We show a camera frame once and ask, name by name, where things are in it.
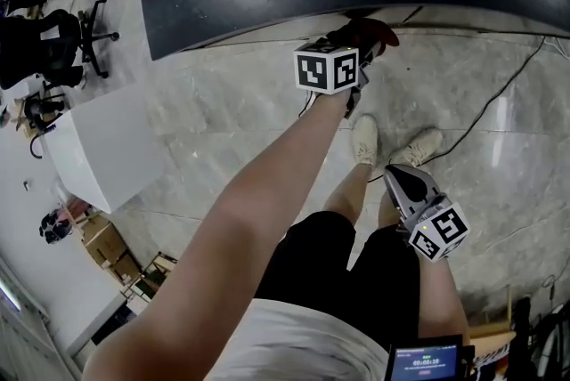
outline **shoe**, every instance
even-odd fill
[[[428,128],[414,137],[407,147],[392,154],[389,164],[421,166],[442,146],[444,135],[437,128]]]
[[[370,115],[362,115],[353,129],[353,150],[357,164],[376,167],[378,156],[378,127]]]

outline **leg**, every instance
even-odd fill
[[[343,215],[352,225],[358,221],[366,186],[372,175],[372,167],[357,164],[340,185],[332,192],[324,205],[323,211]]]
[[[426,130],[397,151],[390,163],[419,166],[434,154],[441,140],[440,131]],[[409,343],[418,337],[419,259],[396,231],[400,214],[387,193],[380,202],[378,219],[383,229],[369,237],[349,274],[353,304],[346,310],[345,321],[388,351],[395,342]]]
[[[86,61],[90,62],[93,65],[93,68],[95,69],[95,74],[97,74],[97,76],[102,78],[107,78],[109,76],[109,72],[101,71],[101,68],[99,68],[99,62],[97,61],[97,57],[95,56],[95,52],[93,50],[91,43],[83,44],[83,54],[87,58],[87,60],[85,60],[84,58],[83,63],[85,63]]]
[[[353,149],[357,164],[332,192],[323,210],[341,214],[355,225],[362,212],[368,181],[376,166],[378,128],[371,116],[365,115],[356,121]]]
[[[97,16],[97,9],[99,8],[99,4],[103,4],[103,3],[107,3],[107,0],[95,1],[95,4],[93,6],[92,11],[89,12],[89,20],[87,21],[87,25],[85,26],[85,29],[87,30],[87,33],[89,34],[89,36],[91,36],[93,34],[93,28],[95,25],[95,17]]]
[[[382,196],[380,201],[380,207],[378,211],[378,227],[387,228],[390,226],[396,226],[400,222],[400,212],[398,212],[392,199],[387,192]]]
[[[372,165],[376,164],[377,145],[376,122],[370,116],[360,118],[353,131],[358,164],[332,193],[324,211],[289,229],[273,253],[256,298],[341,316],[349,295],[338,291],[345,289],[354,223],[362,210]]]
[[[255,298],[326,312],[340,318],[348,295],[346,265],[354,227],[342,215],[319,212],[292,226],[265,269]]]

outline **digital display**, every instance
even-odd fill
[[[423,381],[455,377],[457,346],[398,349],[391,381]]]

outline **office chair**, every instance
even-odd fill
[[[97,8],[106,1],[97,0],[90,13],[79,12],[78,18],[59,9],[39,20],[0,19],[0,88],[7,90],[36,73],[49,83],[46,90],[78,85],[83,67],[73,66],[77,49],[83,63],[91,62],[97,76],[107,78],[109,72],[101,71],[93,50],[95,41],[119,39],[117,32],[93,34]],[[41,34],[54,27],[60,37],[42,40]]]

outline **person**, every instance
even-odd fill
[[[147,309],[111,334],[88,381],[383,379],[387,350],[468,326],[446,260],[430,263],[379,227],[354,267],[354,224],[377,160],[370,116],[353,130],[356,165],[322,212],[296,220],[346,112],[323,95],[226,186]],[[392,157],[418,166],[442,140],[431,129]]]

